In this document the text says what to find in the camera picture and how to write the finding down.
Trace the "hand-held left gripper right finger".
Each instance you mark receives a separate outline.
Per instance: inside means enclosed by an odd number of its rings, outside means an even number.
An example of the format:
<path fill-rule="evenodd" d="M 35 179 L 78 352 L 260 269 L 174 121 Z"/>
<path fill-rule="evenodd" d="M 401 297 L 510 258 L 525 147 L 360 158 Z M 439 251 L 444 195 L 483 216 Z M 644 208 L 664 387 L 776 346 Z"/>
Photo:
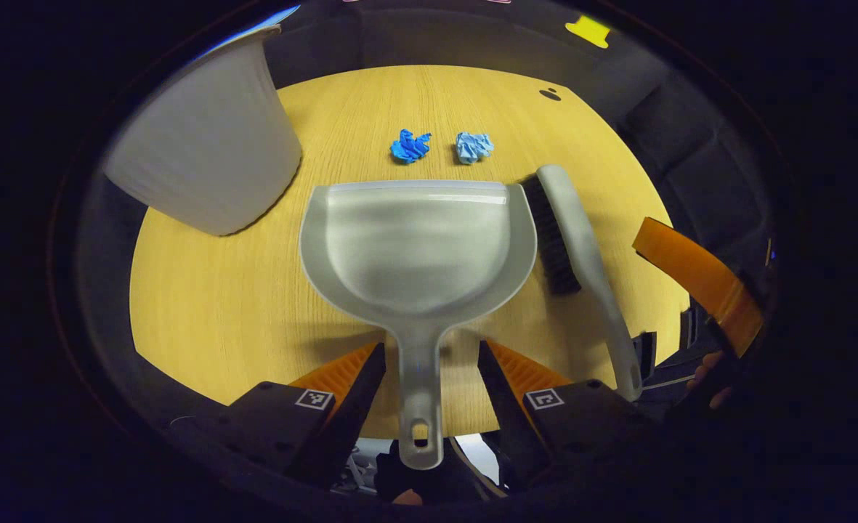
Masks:
<path fill-rule="evenodd" d="M 617 470 L 657 426 L 597 378 L 572 383 L 498 342 L 479 342 L 478 371 L 498 421 L 495 453 L 509 489 Z"/>

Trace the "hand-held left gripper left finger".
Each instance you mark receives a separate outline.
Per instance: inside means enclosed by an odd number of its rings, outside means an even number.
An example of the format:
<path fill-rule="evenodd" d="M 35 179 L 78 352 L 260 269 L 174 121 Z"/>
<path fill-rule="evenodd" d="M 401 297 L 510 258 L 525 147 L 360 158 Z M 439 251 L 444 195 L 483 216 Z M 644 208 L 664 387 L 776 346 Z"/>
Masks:
<path fill-rule="evenodd" d="M 262 381 L 229 406 L 175 421 L 175 434 L 214 466 L 243 461 L 329 489 L 355 448 L 386 372 L 373 342 L 293 383 Z"/>

